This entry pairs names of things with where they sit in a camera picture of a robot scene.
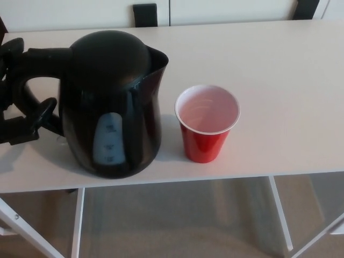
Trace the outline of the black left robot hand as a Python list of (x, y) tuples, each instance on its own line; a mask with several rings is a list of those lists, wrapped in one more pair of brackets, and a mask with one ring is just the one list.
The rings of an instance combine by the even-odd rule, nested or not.
[(44, 126), (53, 114), (57, 100), (50, 97), (38, 105), (26, 117), (4, 119), (4, 111), (13, 104), (12, 90), (6, 81), (9, 63), (24, 51), (24, 40), (16, 38), (1, 46), (1, 143), (22, 144), (39, 139), (38, 129)]

